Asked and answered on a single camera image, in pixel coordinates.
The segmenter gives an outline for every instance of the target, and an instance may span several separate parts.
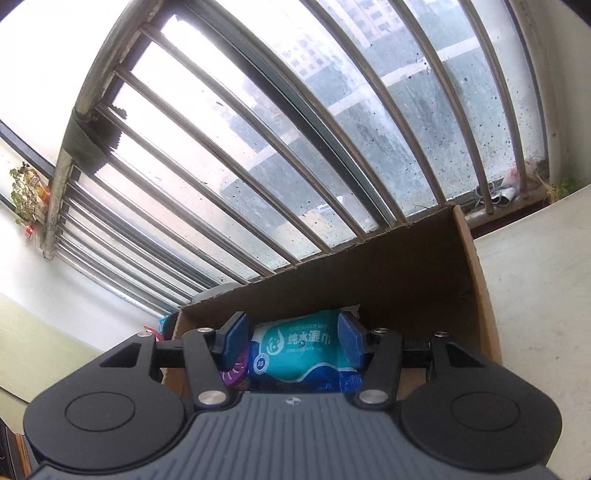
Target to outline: logo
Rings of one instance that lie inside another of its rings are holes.
[[[252,366],[252,369],[257,375],[262,375],[267,371],[267,368],[269,368],[269,355],[266,353],[259,353],[255,357],[255,362]]]
[[[301,400],[298,397],[289,397],[285,399],[285,403],[291,405],[292,407],[295,407],[296,405],[299,405],[301,403]]]
[[[277,333],[279,337],[270,337],[267,341],[267,353],[269,355],[277,355],[278,353],[281,353],[285,346],[285,339],[283,338],[279,327],[277,327]]]

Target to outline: purple package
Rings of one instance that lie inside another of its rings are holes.
[[[237,390],[248,388],[248,345],[238,356],[234,367],[229,372],[220,372],[220,376],[227,387]]]

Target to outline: blue gripper pad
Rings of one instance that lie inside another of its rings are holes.
[[[369,363],[367,330],[359,324],[353,314],[341,312],[337,321],[337,332],[351,366],[356,370],[364,369]]]
[[[238,356],[248,344],[249,322],[244,312],[235,313],[216,332],[212,356],[218,370],[228,372],[236,364]]]

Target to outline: metal screw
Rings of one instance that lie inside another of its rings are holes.
[[[359,394],[359,399],[363,403],[376,405],[379,403],[384,403],[388,399],[388,394],[382,390],[363,390]]]
[[[224,403],[228,396],[219,390],[206,390],[201,392],[197,399],[204,405],[219,405]]]

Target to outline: wet wipes package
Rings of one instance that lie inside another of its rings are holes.
[[[258,325],[249,354],[251,390],[343,391],[352,393],[361,376],[351,367],[337,335],[341,311],[324,310]]]

